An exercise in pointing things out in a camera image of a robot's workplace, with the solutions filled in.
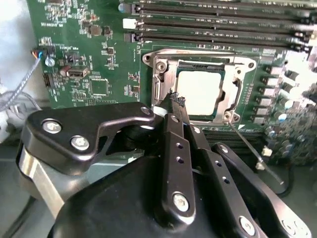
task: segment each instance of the black dimm slot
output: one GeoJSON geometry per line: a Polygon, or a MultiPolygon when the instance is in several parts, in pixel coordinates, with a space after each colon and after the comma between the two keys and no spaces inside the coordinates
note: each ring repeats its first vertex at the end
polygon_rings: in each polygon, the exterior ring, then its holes
{"type": "Polygon", "coordinates": [[[164,6],[156,4],[143,4],[140,7],[141,13],[148,12],[173,12],[173,13],[186,13],[186,14],[203,14],[213,16],[236,16],[245,18],[257,18],[257,19],[273,19],[273,20],[293,20],[298,22],[300,17],[274,14],[274,13],[261,13],[252,11],[242,11],[235,9],[218,9],[218,8],[189,8],[189,7],[176,7],[176,6],[164,6]]]}
{"type": "Polygon", "coordinates": [[[140,36],[144,41],[149,40],[162,40],[162,41],[180,41],[196,44],[222,44],[227,46],[245,46],[245,47],[266,47],[266,48],[282,48],[288,49],[289,44],[284,42],[267,42],[267,41],[254,41],[254,40],[240,40],[228,39],[217,37],[204,37],[204,36],[185,36],[175,34],[160,34],[160,33],[142,33],[140,36]]]}
{"type": "MultiPolygon", "coordinates": [[[[179,0],[157,0],[156,2],[176,2],[179,0]]],[[[251,7],[260,9],[275,9],[275,10],[296,10],[296,11],[310,11],[315,10],[314,6],[306,6],[305,4],[285,4],[281,2],[282,5],[273,4],[272,2],[241,2],[241,1],[222,1],[222,0],[182,0],[183,4],[206,4],[206,5],[218,5],[227,7],[251,7]]]]}
{"type": "Polygon", "coordinates": [[[256,19],[256,18],[247,18],[247,17],[239,17],[239,16],[215,16],[215,15],[202,15],[202,14],[194,14],[194,13],[173,13],[173,12],[166,12],[166,11],[143,11],[146,14],[152,15],[163,15],[163,16],[182,16],[182,17],[195,17],[195,18],[213,18],[215,20],[229,20],[229,21],[237,21],[237,22],[246,22],[246,23],[257,23],[257,24],[271,24],[271,25],[293,25],[298,24],[298,21],[293,20],[274,20],[274,19],[256,19]]]}
{"type": "Polygon", "coordinates": [[[259,33],[271,33],[285,36],[294,36],[295,31],[285,28],[265,28],[265,27],[252,27],[252,26],[237,26],[233,24],[212,24],[206,22],[191,22],[191,21],[175,21],[175,20],[158,20],[144,18],[140,19],[145,25],[152,26],[173,26],[173,27],[192,27],[201,29],[218,29],[218,30],[236,30],[244,32],[259,32],[259,33]]]}
{"type": "Polygon", "coordinates": [[[262,33],[262,32],[246,32],[246,31],[234,31],[234,30],[213,30],[213,29],[204,29],[204,28],[190,28],[189,26],[158,26],[158,25],[149,25],[149,24],[143,24],[142,28],[149,28],[149,29],[154,29],[154,28],[169,28],[169,29],[191,29],[193,31],[204,31],[204,32],[209,32],[213,34],[226,34],[226,35],[233,35],[234,37],[236,36],[239,38],[239,36],[251,36],[251,37],[263,37],[263,38],[272,38],[270,41],[275,41],[277,38],[285,38],[285,39],[291,39],[291,38],[296,38],[295,36],[292,35],[286,35],[286,34],[273,34],[273,33],[262,33]]]}

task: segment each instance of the ram slot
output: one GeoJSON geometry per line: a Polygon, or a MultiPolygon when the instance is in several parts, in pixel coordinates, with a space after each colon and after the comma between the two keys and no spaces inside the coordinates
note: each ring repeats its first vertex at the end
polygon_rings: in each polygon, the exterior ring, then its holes
{"type": "Polygon", "coordinates": [[[301,22],[301,17],[279,13],[269,13],[250,10],[237,10],[233,7],[213,8],[213,7],[179,7],[179,6],[168,6],[157,5],[157,4],[143,4],[139,7],[138,11],[141,14],[155,14],[156,12],[172,12],[178,14],[199,14],[199,15],[213,15],[213,16],[235,16],[245,18],[256,18],[256,19],[273,19],[273,20],[287,20],[292,23],[301,22]]]}
{"type": "Polygon", "coordinates": [[[310,48],[301,44],[267,42],[254,40],[238,40],[205,36],[184,36],[176,34],[161,33],[128,33],[124,36],[126,42],[147,42],[147,41],[172,41],[181,43],[193,43],[202,45],[222,45],[224,47],[253,47],[253,48],[272,48],[281,50],[295,50],[299,52],[309,52],[310,48]]]}
{"type": "MultiPolygon", "coordinates": [[[[125,0],[125,2],[135,3],[135,0],[125,0]]],[[[177,6],[222,6],[222,7],[234,7],[234,8],[252,8],[274,11],[314,11],[316,8],[315,2],[274,2],[274,1],[223,1],[223,0],[156,0],[157,4],[170,4],[177,6]]]]}
{"type": "Polygon", "coordinates": [[[229,34],[229,35],[257,35],[265,38],[276,38],[281,40],[292,41],[298,39],[299,41],[307,43],[313,31],[295,31],[292,29],[272,29],[265,27],[248,27],[248,26],[232,26],[226,24],[210,24],[206,22],[191,22],[191,21],[173,21],[173,20],[156,20],[156,19],[138,19],[136,26],[139,30],[143,31],[160,31],[167,27],[172,30],[193,31],[195,34],[204,34],[205,32],[214,32],[216,34],[229,34]]]}
{"type": "Polygon", "coordinates": [[[279,34],[258,33],[258,32],[239,32],[230,30],[206,30],[202,28],[189,28],[189,27],[173,27],[173,26],[152,26],[148,24],[142,25],[140,31],[146,32],[160,32],[167,34],[182,34],[182,35],[197,35],[197,36],[210,36],[220,38],[232,38],[243,40],[262,40],[262,41],[284,41],[295,42],[300,41],[299,38],[289,37],[279,34]]]}

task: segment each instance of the metal lever arm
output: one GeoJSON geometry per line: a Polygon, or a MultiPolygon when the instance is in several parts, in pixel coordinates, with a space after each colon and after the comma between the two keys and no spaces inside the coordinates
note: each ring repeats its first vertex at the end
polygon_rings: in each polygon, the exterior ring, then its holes
{"type": "Polygon", "coordinates": [[[312,237],[306,224],[228,146],[216,143],[212,150],[242,179],[238,188],[256,203],[261,228],[269,237],[312,237]]]}
{"type": "Polygon", "coordinates": [[[142,103],[44,110],[27,118],[21,140],[35,158],[67,175],[79,175],[95,162],[102,146],[110,146],[119,130],[149,125],[154,118],[142,103]],[[106,143],[99,145],[101,137],[106,143]]]}
{"type": "Polygon", "coordinates": [[[219,213],[226,224],[227,237],[266,238],[267,236],[253,220],[246,204],[223,159],[211,151],[203,132],[193,125],[186,127],[191,142],[193,163],[200,167],[210,183],[210,192],[215,197],[219,213]]]}

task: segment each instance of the cpu socket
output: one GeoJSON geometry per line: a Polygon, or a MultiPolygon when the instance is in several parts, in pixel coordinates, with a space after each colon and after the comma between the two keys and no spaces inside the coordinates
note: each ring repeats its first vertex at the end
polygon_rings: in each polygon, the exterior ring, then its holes
{"type": "Polygon", "coordinates": [[[152,108],[178,92],[191,122],[201,126],[240,120],[235,109],[243,80],[257,67],[255,60],[235,53],[183,49],[151,52],[142,61],[153,68],[152,108]]]}

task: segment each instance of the electrolytic capacitor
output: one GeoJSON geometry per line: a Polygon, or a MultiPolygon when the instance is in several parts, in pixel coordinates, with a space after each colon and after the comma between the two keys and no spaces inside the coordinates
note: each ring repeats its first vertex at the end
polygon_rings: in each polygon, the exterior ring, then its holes
{"type": "Polygon", "coordinates": [[[69,71],[71,68],[71,66],[69,65],[66,65],[65,67],[63,67],[60,71],[59,71],[59,74],[63,77],[66,77],[67,76],[67,71],[69,71]]]}
{"type": "Polygon", "coordinates": [[[287,99],[287,98],[282,98],[281,100],[279,100],[279,104],[284,108],[284,109],[290,109],[293,104],[294,101],[287,99]]]}
{"type": "Polygon", "coordinates": [[[274,114],[274,117],[279,121],[279,122],[283,122],[286,120],[287,118],[287,114],[282,113],[282,112],[276,112],[274,114]]]}
{"type": "Polygon", "coordinates": [[[274,137],[276,132],[275,130],[273,130],[273,128],[271,126],[269,126],[266,130],[265,130],[266,134],[269,136],[269,137],[274,137]]]}

